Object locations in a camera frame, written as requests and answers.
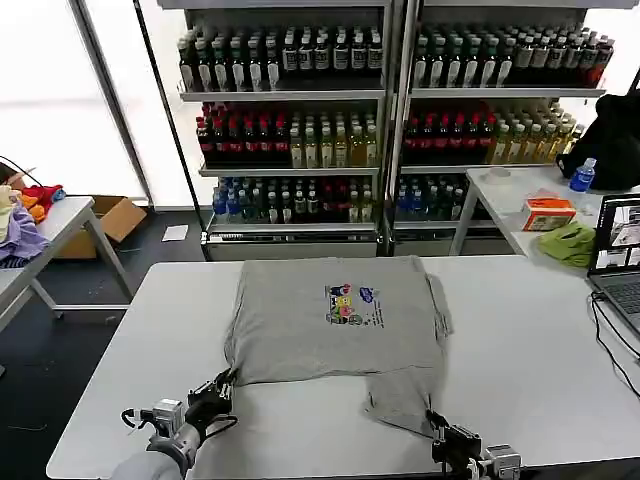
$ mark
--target red cloth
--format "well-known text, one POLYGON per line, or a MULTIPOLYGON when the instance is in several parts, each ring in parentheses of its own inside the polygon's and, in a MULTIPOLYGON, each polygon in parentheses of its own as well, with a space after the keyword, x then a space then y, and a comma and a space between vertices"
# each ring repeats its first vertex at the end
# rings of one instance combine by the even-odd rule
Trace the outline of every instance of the red cloth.
POLYGON ((53 202, 51 201, 51 197, 58 190, 62 190, 62 185, 54 185, 53 187, 26 187, 22 189, 22 193, 25 195, 29 195, 30 197, 35 197, 38 199, 38 205, 42 205, 44 208, 45 215, 49 212, 51 205, 53 202))

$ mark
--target laptop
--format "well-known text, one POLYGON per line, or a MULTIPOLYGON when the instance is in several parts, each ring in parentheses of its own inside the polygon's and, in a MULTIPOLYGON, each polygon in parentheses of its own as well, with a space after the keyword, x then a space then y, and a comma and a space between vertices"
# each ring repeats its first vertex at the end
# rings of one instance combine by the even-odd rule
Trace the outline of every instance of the laptop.
POLYGON ((602 199, 588 278, 640 335, 640 193, 602 199))

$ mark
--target laptop screen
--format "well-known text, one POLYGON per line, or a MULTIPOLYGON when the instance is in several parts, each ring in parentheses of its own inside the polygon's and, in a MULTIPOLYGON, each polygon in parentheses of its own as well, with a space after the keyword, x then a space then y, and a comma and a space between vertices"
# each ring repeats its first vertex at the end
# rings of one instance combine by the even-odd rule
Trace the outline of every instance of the laptop screen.
POLYGON ((602 199, 590 273, 640 271, 640 194, 602 199))

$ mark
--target shelf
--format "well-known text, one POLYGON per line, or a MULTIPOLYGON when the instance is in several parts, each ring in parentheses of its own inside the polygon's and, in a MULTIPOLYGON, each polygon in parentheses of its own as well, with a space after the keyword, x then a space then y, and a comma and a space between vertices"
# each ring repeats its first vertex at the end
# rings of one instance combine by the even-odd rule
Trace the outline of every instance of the shelf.
MULTIPOLYGON (((458 221, 437 221, 437 220, 423 220, 423 221, 396 221, 394 229, 397 231, 425 231, 425 230, 455 230, 458 227, 458 221)), ((491 220, 472 220, 469 224, 469 228, 474 229, 489 229, 498 228, 491 220)))
POLYGON ((380 100, 385 93, 374 77, 283 79, 279 90, 269 90, 269 82, 263 83, 261 92, 182 92, 180 98, 185 102, 349 101, 380 100))
POLYGON ((470 168, 490 168, 490 167, 508 167, 508 168, 530 168, 530 167, 549 167, 552 163, 518 163, 513 165, 403 165, 402 175, 429 175, 435 173, 465 173, 470 168))
POLYGON ((424 0, 425 7, 551 7, 630 9, 637 0, 424 0))
POLYGON ((198 170, 202 177, 349 177, 377 175, 378 168, 206 168, 198 170))
POLYGON ((384 7, 387 0, 158 0, 165 10, 194 10, 207 8, 336 8, 384 7))
POLYGON ((369 223, 290 223, 290 224, 247 224, 226 223, 223 225, 211 224, 211 235, 300 235, 300 234, 349 234, 349 233, 374 233, 375 224, 369 223))
POLYGON ((598 98, 596 88, 414 88, 411 98, 598 98))

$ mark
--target green cloth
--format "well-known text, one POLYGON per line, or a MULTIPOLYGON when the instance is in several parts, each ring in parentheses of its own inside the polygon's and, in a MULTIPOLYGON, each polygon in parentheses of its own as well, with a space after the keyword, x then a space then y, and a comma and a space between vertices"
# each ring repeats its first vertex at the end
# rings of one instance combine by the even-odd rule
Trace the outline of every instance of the green cloth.
POLYGON ((538 248, 571 267, 588 267, 596 232, 578 222, 556 228, 538 238, 538 248))

